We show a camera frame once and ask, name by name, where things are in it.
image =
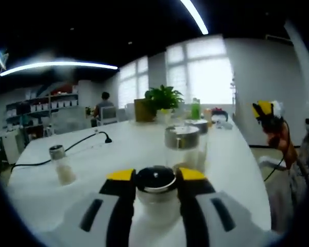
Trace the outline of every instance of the metal container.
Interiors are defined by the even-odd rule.
[[[75,181],[76,176],[68,165],[68,157],[62,145],[55,145],[49,149],[51,161],[56,165],[56,172],[61,185],[68,185]]]
[[[199,151],[196,169],[200,172],[205,172],[205,163],[208,149],[208,121],[200,120],[186,120],[187,126],[194,126],[199,129]]]
[[[171,168],[153,166],[142,169],[135,176],[135,183],[143,216],[149,224],[168,225],[179,217],[176,176]]]
[[[199,129],[194,126],[171,126],[165,129],[166,166],[196,169]]]

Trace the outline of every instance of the plastic bottle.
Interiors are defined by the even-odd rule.
[[[193,98],[191,104],[191,119],[198,120],[200,119],[200,100]]]

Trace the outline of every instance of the flower pot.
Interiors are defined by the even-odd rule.
[[[148,99],[135,99],[135,121],[136,122],[153,122],[156,118],[151,111],[146,107]]]
[[[163,125],[169,125],[173,109],[157,110],[157,122]]]

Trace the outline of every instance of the glass jar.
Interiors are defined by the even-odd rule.
[[[196,169],[199,129],[194,126],[171,126],[165,129],[166,166]]]
[[[135,176],[136,195],[143,206],[144,218],[152,226],[169,225],[180,216],[176,176],[172,169],[153,166]]]
[[[196,169],[204,173],[208,147],[208,121],[204,119],[186,120],[185,124],[199,129],[199,151]]]
[[[68,165],[68,158],[62,145],[55,145],[49,149],[52,163],[56,166],[58,180],[61,185],[68,185],[75,181],[76,176]]]

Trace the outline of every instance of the black ceiling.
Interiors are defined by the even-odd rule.
[[[62,9],[58,4],[39,5],[37,11],[19,6],[21,10],[8,14],[9,24],[0,30],[0,48],[9,52],[7,68],[35,62],[39,57],[47,61],[69,58],[121,67],[138,57],[163,51],[168,45],[202,35],[179,0],[101,2],[70,3],[61,6]],[[287,37],[283,28],[287,11],[273,4],[274,1],[192,2],[210,35]],[[61,73],[52,69],[19,72],[1,77],[0,91],[5,91],[7,86],[12,89],[62,80],[101,82],[115,72],[98,68],[77,68]]]

